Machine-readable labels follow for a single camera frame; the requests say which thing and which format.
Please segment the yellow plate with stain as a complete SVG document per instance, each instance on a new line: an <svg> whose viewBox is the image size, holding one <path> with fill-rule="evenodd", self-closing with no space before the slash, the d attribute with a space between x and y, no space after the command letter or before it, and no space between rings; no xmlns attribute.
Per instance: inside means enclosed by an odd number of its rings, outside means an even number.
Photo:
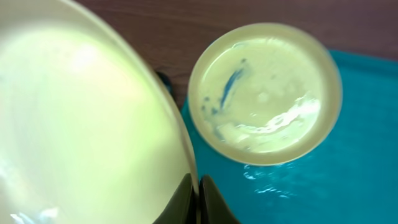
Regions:
<svg viewBox="0 0 398 224"><path fill-rule="evenodd" d="M1 2L2 223L154 223L198 193L177 105L113 28L75 1Z"/></svg>

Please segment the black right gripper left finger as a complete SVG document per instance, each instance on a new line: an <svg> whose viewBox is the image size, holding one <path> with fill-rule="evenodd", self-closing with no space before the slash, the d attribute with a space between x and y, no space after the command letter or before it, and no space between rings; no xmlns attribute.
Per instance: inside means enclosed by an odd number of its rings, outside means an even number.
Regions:
<svg viewBox="0 0 398 224"><path fill-rule="evenodd" d="M186 174L154 224L196 224L197 203L192 178Z"/></svg>

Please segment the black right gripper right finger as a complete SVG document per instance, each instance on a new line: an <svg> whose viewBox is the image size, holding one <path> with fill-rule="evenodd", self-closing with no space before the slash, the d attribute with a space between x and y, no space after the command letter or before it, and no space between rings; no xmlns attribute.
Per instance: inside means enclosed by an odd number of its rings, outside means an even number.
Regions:
<svg viewBox="0 0 398 224"><path fill-rule="evenodd" d="M209 175L201 178L199 190L201 224L240 224Z"/></svg>

